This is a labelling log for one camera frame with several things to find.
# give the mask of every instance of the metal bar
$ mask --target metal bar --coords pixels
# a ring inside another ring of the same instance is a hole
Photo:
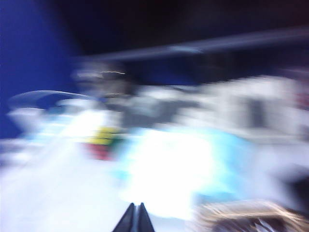
[[[235,50],[269,44],[279,45],[282,43],[297,42],[305,39],[309,39],[309,27],[297,27],[78,57],[78,59],[100,61],[140,60],[183,54],[209,53],[225,49]]]

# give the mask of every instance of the black pointed tip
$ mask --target black pointed tip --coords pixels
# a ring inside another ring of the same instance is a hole
[[[139,232],[155,232],[144,203],[139,209]]]
[[[134,204],[131,203],[112,232],[130,232],[133,224]]]

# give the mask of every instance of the red object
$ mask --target red object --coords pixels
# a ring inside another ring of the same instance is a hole
[[[94,154],[94,158],[98,160],[112,160],[109,156],[108,147],[106,145],[87,144],[89,150]]]

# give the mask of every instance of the colorful object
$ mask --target colorful object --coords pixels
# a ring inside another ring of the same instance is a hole
[[[121,141],[120,134],[120,130],[116,127],[101,127],[95,136],[87,139],[87,147],[95,159],[112,160],[111,149]]]

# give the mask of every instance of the blue wall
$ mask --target blue wall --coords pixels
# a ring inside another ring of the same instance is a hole
[[[51,12],[32,0],[1,3],[0,137],[13,138],[20,131],[6,115],[7,100],[39,89],[77,92],[69,58],[76,51]]]

